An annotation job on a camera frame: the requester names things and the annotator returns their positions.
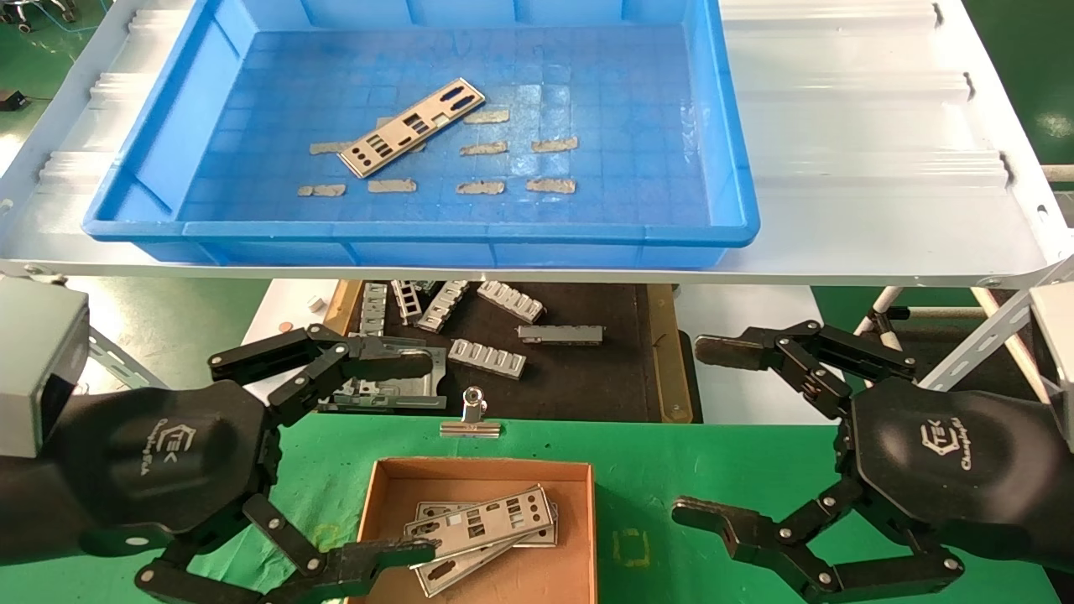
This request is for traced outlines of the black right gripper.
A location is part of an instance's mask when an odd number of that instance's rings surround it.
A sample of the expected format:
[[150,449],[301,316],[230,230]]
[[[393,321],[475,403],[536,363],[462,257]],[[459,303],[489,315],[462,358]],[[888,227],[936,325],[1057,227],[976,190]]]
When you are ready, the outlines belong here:
[[[947,548],[1037,565],[1033,513],[1012,509],[1024,481],[1016,456],[1042,428],[1037,401],[921,388],[909,383],[916,366],[903,353],[815,320],[782,330],[749,326],[737,337],[701,334],[695,359],[774,372],[822,416],[843,420],[841,435],[850,438],[841,464],[850,478],[780,521],[676,498],[674,523],[719,535],[732,560],[771,570],[806,603],[943,591],[964,574],[962,560]],[[836,370],[879,385],[852,397]],[[910,553],[839,565],[813,553],[812,540],[851,510]]]

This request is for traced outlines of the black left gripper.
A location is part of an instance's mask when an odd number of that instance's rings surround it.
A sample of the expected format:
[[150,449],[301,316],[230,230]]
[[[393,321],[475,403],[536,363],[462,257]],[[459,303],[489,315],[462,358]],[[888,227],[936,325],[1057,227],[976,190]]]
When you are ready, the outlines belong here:
[[[141,388],[66,405],[50,435],[50,462],[77,510],[79,553],[126,557],[166,547],[137,573],[137,589],[164,603],[367,596],[386,569],[432,561],[430,540],[363,540],[321,553],[257,494],[268,490],[272,418],[291,427],[346,382],[422,378],[432,360],[393,351],[378,336],[345,337],[313,323],[216,353],[208,366],[219,382],[208,387]],[[242,387],[293,370],[266,398],[267,409]],[[295,566],[284,583],[262,593],[188,571],[195,551],[211,553],[247,523]]]

